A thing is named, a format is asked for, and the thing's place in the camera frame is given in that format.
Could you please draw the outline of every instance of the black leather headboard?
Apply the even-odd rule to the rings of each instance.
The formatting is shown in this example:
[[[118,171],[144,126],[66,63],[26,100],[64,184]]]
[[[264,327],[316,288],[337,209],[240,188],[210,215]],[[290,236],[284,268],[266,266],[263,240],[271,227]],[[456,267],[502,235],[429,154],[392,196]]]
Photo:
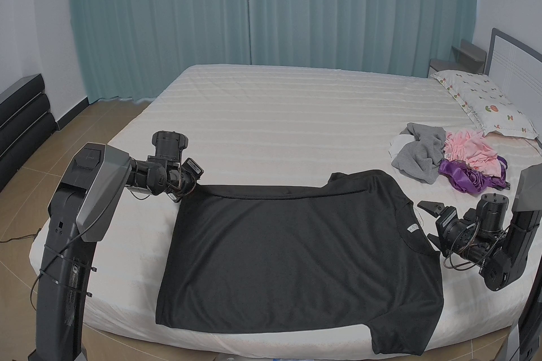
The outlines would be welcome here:
[[[0,190],[55,130],[41,74],[0,94]]]

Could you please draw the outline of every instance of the pile of clothes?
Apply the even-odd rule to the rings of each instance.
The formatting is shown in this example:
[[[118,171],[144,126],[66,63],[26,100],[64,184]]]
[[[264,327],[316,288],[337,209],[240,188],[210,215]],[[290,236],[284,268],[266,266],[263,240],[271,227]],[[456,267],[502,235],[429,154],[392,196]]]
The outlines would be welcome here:
[[[456,190],[470,194],[488,187],[510,189],[508,163],[481,130],[446,133],[441,127],[409,123],[390,145],[391,165],[417,180],[435,183],[441,174]]]

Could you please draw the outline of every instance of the pillowcase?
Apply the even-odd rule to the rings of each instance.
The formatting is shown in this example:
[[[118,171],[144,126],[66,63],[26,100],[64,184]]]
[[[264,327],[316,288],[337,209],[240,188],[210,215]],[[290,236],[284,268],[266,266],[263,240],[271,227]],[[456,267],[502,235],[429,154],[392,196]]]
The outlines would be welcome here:
[[[448,90],[484,135],[495,132],[508,137],[538,137],[532,122],[487,75],[447,70],[434,72],[431,77]]]

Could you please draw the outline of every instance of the purple clothing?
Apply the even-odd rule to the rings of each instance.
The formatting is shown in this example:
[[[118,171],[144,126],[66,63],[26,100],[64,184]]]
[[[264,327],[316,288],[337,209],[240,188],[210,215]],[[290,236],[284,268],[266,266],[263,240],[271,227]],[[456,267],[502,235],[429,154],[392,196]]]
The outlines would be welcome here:
[[[438,172],[447,176],[451,186],[462,193],[478,194],[488,187],[498,190],[510,189],[510,184],[506,182],[508,163],[500,156],[497,158],[501,164],[500,177],[484,175],[467,167],[463,161],[442,160]]]

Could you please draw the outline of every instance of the tile floor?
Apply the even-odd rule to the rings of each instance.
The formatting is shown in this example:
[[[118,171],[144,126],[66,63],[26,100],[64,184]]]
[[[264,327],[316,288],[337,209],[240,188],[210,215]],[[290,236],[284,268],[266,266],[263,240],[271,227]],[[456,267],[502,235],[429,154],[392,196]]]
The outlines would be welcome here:
[[[0,192],[0,240],[35,233],[47,220],[47,205],[73,155],[89,141],[107,143],[148,103],[97,102],[55,132]],[[25,360],[34,349],[35,313],[29,291],[35,274],[28,254],[32,240],[0,244],[0,361]],[[481,361],[494,358],[506,330],[426,352],[403,361]],[[85,327],[90,361],[212,361],[215,353],[143,342]],[[542,351],[536,360],[542,361]]]

